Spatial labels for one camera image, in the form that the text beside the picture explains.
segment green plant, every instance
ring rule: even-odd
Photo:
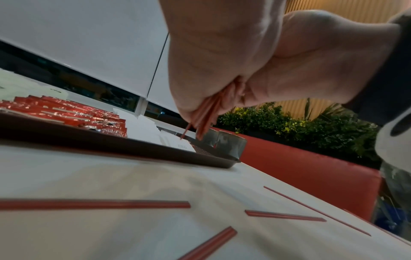
[[[379,127],[359,120],[356,114],[332,104],[316,119],[309,120],[307,101],[304,119],[284,114],[281,106],[266,103],[259,108],[236,108],[218,118],[219,127],[234,128],[237,133],[259,131],[270,134],[295,147],[316,147],[325,154],[338,152],[353,158],[378,161],[374,150]]]

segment white cabinet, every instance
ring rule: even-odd
[[[168,37],[154,76],[153,83],[147,96],[147,100],[178,113],[179,111],[177,110],[176,104],[171,96],[170,85],[168,83],[169,47],[170,38]]]
[[[146,97],[167,37],[157,0],[3,0],[0,40]]]

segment tray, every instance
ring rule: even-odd
[[[190,137],[186,139],[191,142],[198,151],[197,153],[8,113],[0,113],[0,122],[2,139],[113,152],[218,168],[230,168],[240,162]]]

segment black strap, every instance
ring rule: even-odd
[[[380,126],[411,107],[411,17],[397,23],[402,28],[397,46],[366,87],[343,105]]]

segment white table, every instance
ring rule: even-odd
[[[188,200],[191,209],[0,211],[2,259],[173,260],[224,228],[208,259],[409,259],[411,246],[245,164],[216,169],[5,143],[1,198]],[[351,229],[265,188],[358,227]],[[327,222],[249,217],[245,209]]]

